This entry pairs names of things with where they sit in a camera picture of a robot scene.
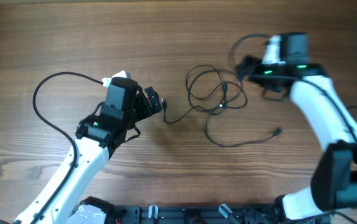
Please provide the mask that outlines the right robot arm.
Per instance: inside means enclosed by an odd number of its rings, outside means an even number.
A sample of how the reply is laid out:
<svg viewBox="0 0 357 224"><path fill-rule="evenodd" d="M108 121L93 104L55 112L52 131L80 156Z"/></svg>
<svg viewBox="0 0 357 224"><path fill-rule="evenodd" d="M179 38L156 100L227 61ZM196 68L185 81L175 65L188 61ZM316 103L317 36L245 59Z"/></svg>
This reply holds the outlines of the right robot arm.
<svg viewBox="0 0 357 224"><path fill-rule="evenodd" d="M281 198L284 220L300 223L357 208L357 122L323 67L310 62L308 35L260 37L267 40L263 58L248 55L236 72L266 91L284 91L308 120L323 152L310 185Z"/></svg>

